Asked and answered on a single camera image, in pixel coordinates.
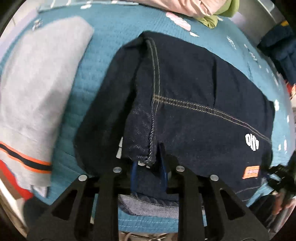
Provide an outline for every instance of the teal blanket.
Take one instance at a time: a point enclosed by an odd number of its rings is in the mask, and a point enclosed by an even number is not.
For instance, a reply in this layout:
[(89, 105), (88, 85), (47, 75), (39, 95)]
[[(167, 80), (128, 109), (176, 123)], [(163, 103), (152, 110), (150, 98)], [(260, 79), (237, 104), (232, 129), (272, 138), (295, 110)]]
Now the teal blanket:
[[(295, 149), (294, 117), (283, 81), (276, 69), (260, 56), (245, 35), (228, 19), (222, 18), (217, 28), (209, 29), (198, 21), (181, 16), (176, 21), (166, 12), (141, 5), (92, 4), (87, 9), (80, 5), (67, 6), (41, 12), (38, 16), (43, 25), (57, 19), (79, 15), (95, 29), (92, 40), (79, 65), (70, 95), (60, 135), (53, 155), (52, 185), (47, 198), (36, 194), (42, 201), (51, 204), (84, 171), (74, 157), (72, 140), (91, 102), (100, 88), (105, 72), (116, 51), (141, 32), (150, 30), (175, 36), (205, 47), (229, 62), (252, 81), (269, 100), (275, 102), (276, 111), (272, 133), (273, 165), (286, 164)], [(181, 22), (186, 29), (176, 25)], [(13, 45), (0, 63), (0, 73)], [(263, 185), (249, 200), (251, 204), (270, 189)], [(141, 217), (118, 213), (119, 230), (127, 232), (164, 233), (177, 232), (178, 220), (170, 218)]]

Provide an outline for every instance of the white logo patch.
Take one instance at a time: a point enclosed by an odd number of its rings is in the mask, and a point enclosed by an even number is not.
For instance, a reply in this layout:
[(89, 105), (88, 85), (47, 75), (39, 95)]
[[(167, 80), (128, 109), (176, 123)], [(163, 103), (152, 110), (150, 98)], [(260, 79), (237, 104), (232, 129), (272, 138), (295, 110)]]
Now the white logo patch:
[(256, 151), (259, 149), (259, 141), (252, 134), (246, 134), (246, 143), (253, 150)]

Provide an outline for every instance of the dark blue clothing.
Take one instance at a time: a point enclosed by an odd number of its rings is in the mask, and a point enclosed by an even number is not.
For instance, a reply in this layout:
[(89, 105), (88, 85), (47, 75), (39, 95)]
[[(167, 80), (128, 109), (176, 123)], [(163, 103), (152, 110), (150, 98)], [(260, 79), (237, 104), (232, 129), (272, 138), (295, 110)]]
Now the dark blue clothing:
[[(241, 200), (260, 186), (247, 167), (271, 161), (274, 105), (231, 64), (181, 39), (144, 32), (112, 60), (75, 137), (78, 163), (95, 175), (122, 157), (153, 166), (158, 142), (197, 175), (218, 175)], [(138, 168), (139, 193), (177, 200)]]
[(296, 38), (289, 25), (273, 27), (261, 39), (258, 48), (271, 58), (291, 85), (296, 83)]

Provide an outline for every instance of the gray fabric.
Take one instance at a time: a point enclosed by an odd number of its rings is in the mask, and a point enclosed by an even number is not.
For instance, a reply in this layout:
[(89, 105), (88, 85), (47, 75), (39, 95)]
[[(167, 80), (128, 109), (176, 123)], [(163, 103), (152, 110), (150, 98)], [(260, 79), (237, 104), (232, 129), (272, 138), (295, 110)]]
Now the gray fabric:
[(119, 195), (119, 200), (131, 215), (179, 218), (179, 207), (174, 202), (170, 202), (170, 206), (168, 204), (151, 203), (150, 201), (144, 201), (127, 195)]
[[(50, 165), (77, 67), (93, 32), (84, 19), (72, 17), (24, 34), (0, 79), (0, 143)], [(28, 168), (3, 149), (0, 159), (22, 188), (50, 186), (50, 173)]]

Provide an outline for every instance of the orange stripe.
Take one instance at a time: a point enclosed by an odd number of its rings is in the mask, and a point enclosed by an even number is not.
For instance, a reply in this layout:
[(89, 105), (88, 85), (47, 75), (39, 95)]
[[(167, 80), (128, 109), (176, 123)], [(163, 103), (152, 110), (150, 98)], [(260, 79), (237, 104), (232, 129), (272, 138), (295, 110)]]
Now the orange stripe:
[(30, 160), (30, 161), (33, 161), (33, 162), (36, 162), (36, 163), (39, 163), (39, 164), (42, 164), (42, 165), (45, 165), (45, 166), (50, 166), (51, 163), (48, 162), (48, 161), (41, 161), (41, 160), (38, 160), (38, 159), (35, 159), (35, 158), (32, 158), (32, 157), (29, 157), (29, 156), (26, 156), (25, 154), (22, 154), (20, 152), (18, 152), (17, 150), (13, 149), (12, 147), (6, 145), (5, 143), (1, 142), (0, 141), (0, 144), (6, 146), (8, 149), (12, 150), (13, 152), (19, 154), (21, 157), (27, 159), (27, 160)]
[(9, 155), (6, 150), (3, 150), (2, 148), (0, 148), (0, 150), (4, 151), (11, 159), (13, 159), (13, 160), (18, 161), (19, 163), (21, 163), (24, 168), (30, 170), (31, 172), (43, 173), (43, 174), (50, 174), (51, 173), (51, 171), (44, 171), (44, 170), (39, 170), (39, 169), (35, 169), (35, 168), (32, 168), (32, 167), (29, 167), (29, 166), (25, 165), (21, 160), (13, 157), (11, 155)]

